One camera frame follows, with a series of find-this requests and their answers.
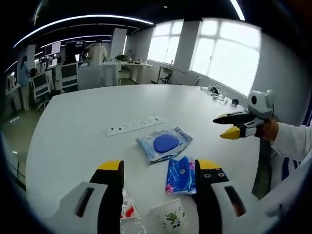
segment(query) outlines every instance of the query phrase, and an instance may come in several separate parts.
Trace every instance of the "person's hand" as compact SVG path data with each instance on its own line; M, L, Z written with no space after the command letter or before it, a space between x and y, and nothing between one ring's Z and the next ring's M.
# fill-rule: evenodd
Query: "person's hand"
M262 130L262 138L265 140L275 141L277 133L278 133L278 123L275 119L269 119L265 121L263 130Z

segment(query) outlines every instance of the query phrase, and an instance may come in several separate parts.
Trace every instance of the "potted plant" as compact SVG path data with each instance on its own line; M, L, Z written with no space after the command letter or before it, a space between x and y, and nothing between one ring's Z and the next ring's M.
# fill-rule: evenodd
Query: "potted plant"
M117 62L127 61L127 59L128 59L128 57L126 55L122 55L122 54L116 55L116 57L115 57L115 60Z

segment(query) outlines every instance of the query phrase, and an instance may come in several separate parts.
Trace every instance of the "person in white coat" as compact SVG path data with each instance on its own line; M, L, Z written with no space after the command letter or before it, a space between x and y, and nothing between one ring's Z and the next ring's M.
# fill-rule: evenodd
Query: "person in white coat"
M101 40L98 39L96 45L90 48L88 58L89 66L99 66L103 64L104 58L107 57L105 47L102 45Z
M262 208L286 211L293 203L309 171L312 158L312 126L295 127L270 120L264 124L263 139L273 142L272 148L282 156L301 162L286 179L260 200Z

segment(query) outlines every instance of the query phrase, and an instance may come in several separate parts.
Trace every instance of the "window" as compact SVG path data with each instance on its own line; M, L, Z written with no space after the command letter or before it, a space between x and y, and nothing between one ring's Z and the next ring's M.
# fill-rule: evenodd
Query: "window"
M260 29L241 22L205 19L198 31L190 71L248 96L257 72Z
M158 24L153 31L147 59L173 64L182 27L183 20Z

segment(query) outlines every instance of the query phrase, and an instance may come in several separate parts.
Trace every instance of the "sink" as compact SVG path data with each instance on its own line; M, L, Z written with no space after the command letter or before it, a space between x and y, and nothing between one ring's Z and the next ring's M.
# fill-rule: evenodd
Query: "sink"
M164 67L164 68L163 68L163 71L164 71L164 73L169 74L169 75L171 75L172 72L173 72L173 70L170 69L169 67Z

